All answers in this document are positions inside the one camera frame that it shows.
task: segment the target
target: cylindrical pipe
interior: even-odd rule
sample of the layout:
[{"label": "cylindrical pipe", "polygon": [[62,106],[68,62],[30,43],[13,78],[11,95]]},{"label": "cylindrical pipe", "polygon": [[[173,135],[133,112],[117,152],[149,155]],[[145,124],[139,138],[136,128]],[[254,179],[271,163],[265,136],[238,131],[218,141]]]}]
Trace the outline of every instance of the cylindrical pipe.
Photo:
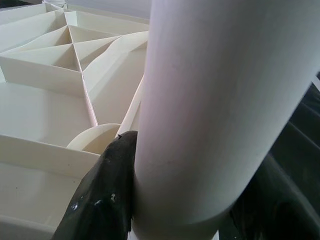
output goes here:
[{"label": "cylindrical pipe", "polygon": [[153,0],[136,234],[213,236],[319,70],[319,9],[318,0]]}]

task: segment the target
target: black object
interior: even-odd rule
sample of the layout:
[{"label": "black object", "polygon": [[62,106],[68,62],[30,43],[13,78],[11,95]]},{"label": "black object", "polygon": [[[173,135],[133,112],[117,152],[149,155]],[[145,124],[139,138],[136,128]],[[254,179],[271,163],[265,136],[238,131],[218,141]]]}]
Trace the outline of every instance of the black object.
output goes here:
[{"label": "black object", "polygon": [[119,135],[85,175],[51,240],[126,240],[137,132]]},{"label": "black object", "polygon": [[243,240],[320,240],[320,92],[313,84],[231,216]]}]

